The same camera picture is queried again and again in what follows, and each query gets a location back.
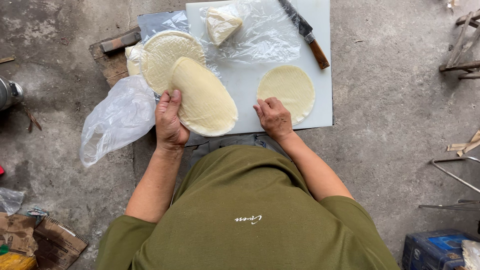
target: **olive green shirt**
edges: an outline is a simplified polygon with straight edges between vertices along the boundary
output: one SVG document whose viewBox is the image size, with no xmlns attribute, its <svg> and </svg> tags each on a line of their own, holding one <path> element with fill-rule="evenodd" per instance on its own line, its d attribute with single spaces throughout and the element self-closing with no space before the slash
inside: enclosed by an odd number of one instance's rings
<svg viewBox="0 0 480 270">
<path fill-rule="evenodd" d="M 360 204 L 315 201 L 291 161 L 257 146 L 200 159 L 158 224 L 116 218 L 96 262 L 98 270 L 399 269 Z"/>
</svg>

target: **hand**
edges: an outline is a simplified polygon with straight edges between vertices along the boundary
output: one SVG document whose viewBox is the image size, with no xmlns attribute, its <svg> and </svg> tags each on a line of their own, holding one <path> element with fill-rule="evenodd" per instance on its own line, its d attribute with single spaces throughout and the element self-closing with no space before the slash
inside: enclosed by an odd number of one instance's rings
<svg viewBox="0 0 480 270">
<path fill-rule="evenodd" d="M 182 150 L 190 136 L 190 130 L 180 123 L 177 116 L 181 103 L 181 93 L 174 90 L 172 95 L 165 91 L 155 110 L 156 148 Z"/>
<path fill-rule="evenodd" d="M 283 107 L 280 100 L 272 97 L 265 101 L 258 99 L 257 102 L 258 105 L 255 104 L 253 108 L 257 111 L 262 128 L 270 137 L 280 143 L 291 134 L 295 134 L 292 129 L 290 112 Z"/>
</svg>

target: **gray cloth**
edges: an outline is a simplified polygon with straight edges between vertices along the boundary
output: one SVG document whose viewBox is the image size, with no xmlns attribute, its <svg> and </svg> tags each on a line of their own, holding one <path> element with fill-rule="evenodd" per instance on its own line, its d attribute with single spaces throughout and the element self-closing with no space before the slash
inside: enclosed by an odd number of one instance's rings
<svg viewBox="0 0 480 270">
<path fill-rule="evenodd" d="M 243 136 L 232 136 L 232 137 L 225 137 L 221 139 L 217 139 L 202 145 L 199 145 L 197 149 L 192 152 L 192 157 L 188 162 L 188 170 L 197 163 L 201 158 L 208 155 L 209 153 L 220 149 L 222 147 L 231 146 L 231 145 L 250 145 L 250 146 L 260 146 L 266 149 L 270 149 L 274 152 L 277 152 L 290 161 L 292 159 L 285 153 L 282 147 L 270 136 L 268 135 L 260 135 L 251 134 L 251 135 L 243 135 Z"/>
</svg>

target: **knife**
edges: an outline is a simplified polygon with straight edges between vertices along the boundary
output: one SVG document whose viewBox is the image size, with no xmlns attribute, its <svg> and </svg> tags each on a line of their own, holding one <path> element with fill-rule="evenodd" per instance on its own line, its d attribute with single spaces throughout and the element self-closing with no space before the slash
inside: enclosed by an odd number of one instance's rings
<svg viewBox="0 0 480 270">
<path fill-rule="evenodd" d="M 282 5 L 282 8 L 285 10 L 285 12 L 293 21 L 293 23 L 295 25 L 298 24 L 299 34 L 303 36 L 305 41 L 310 46 L 310 49 L 312 50 L 313 55 L 315 56 L 315 59 L 317 60 L 320 68 L 324 69 L 329 67 L 330 64 L 328 63 L 328 60 L 325 57 L 325 54 L 322 51 L 322 48 L 320 48 L 320 45 L 318 45 L 317 41 L 315 40 L 315 37 L 313 36 L 313 33 L 312 33 L 313 28 L 308 24 L 307 21 L 305 21 L 305 19 L 300 14 L 298 14 L 297 10 L 292 6 L 292 4 L 288 0 L 278 0 L 278 2 L 280 2 L 280 5 Z"/>
</svg>

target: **concrete floor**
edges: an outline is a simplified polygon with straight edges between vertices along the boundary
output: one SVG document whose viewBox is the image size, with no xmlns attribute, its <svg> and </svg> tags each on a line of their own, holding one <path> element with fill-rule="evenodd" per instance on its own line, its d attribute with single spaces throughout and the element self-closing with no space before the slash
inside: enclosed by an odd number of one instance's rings
<svg viewBox="0 0 480 270">
<path fill-rule="evenodd" d="M 0 64 L 0 74 L 26 91 L 23 105 L 0 112 L 0 164 L 6 171 L 0 186 L 26 192 L 21 213 L 41 206 L 89 239 L 71 269 L 93 269 L 99 238 L 124 211 L 155 145 L 147 134 L 88 169 L 82 166 L 78 147 L 85 117 L 109 90 L 88 46 L 135 25 L 138 14 L 183 9 L 184 3 L 0 2 L 0 58 L 16 56 Z M 454 11 L 446 0 L 331 2 L 336 121 L 299 135 L 369 211 L 397 260 L 406 233 L 443 228 L 476 233 L 473 212 L 417 205 L 479 199 L 428 164 L 455 156 L 446 146 L 469 141 L 479 127 L 480 80 L 458 81 L 456 72 L 438 72 L 459 33 L 455 19 L 478 8 L 477 1 Z M 62 37 L 68 46 L 61 44 Z M 27 132 L 23 106 L 39 119 L 43 132 Z M 190 153 L 185 151 L 177 182 Z M 480 148 L 471 155 L 480 156 Z M 479 185 L 474 164 L 451 168 Z"/>
</svg>

